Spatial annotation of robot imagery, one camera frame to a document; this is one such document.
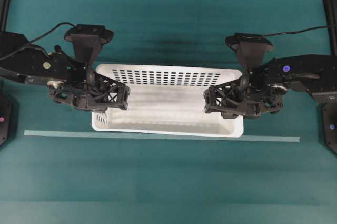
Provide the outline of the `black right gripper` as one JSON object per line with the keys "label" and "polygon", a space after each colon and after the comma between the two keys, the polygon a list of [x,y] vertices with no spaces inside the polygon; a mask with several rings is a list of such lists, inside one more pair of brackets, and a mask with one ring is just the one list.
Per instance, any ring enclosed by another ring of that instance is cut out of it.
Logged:
{"label": "black right gripper", "polygon": [[286,58],[272,59],[246,70],[235,80],[211,85],[204,91],[205,113],[220,112],[225,119],[278,113],[288,92],[283,79],[286,65]]}

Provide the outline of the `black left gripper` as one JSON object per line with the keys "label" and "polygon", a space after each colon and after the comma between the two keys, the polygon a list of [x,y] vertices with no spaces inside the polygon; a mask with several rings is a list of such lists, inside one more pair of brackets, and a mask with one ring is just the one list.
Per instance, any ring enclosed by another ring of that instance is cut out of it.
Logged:
{"label": "black left gripper", "polygon": [[72,58],[64,52],[49,53],[48,57],[66,69],[66,79],[46,82],[50,98],[82,111],[106,111],[108,108],[127,110],[130,88],[119,81],[98,74],[91,56]]}

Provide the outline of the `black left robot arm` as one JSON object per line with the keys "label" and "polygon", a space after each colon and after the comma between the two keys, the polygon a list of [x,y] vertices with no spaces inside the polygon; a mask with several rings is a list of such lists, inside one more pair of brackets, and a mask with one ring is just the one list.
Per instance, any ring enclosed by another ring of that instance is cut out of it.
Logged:
{"label": "black left robot arm", "polygon": [[1,32],[1,77],[46,86],[55,103],[77,110],[104,113],[109,108],[128,107],[129,87],[97,73],[89,58],[69,57],[59,46],[47,54],[42,47],[29,44],[23,34]]}

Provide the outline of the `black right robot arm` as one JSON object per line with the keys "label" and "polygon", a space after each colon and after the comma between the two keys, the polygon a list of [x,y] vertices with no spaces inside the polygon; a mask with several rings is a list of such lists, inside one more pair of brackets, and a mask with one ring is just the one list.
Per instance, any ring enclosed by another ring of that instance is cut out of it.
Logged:
{"label": "black right robot arm", "polygon": [[317,103],[335,103],[336,57],[308,54],[250,67],[238,79],[205,90],[204,110],[224,119],[276,114],[289,90],[305,92]]}

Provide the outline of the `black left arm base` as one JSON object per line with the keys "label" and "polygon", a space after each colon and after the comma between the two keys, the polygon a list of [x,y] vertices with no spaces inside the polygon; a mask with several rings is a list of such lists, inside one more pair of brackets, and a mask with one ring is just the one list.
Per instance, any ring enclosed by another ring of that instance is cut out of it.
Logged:
{"label": "black left arm base", "polygon": [[18,110],[17,99],[6,87],[4,80],[1,80],[1,149],[17,136]]}

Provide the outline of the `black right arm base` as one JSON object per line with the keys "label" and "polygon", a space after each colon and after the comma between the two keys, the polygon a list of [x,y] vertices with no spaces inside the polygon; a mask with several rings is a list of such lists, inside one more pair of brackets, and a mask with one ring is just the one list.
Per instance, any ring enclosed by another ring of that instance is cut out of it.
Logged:
{"label": "black right arm base", "polygon": [[336,102],[325,102],[322,105],[322,129],[324,145],[336,155]]}

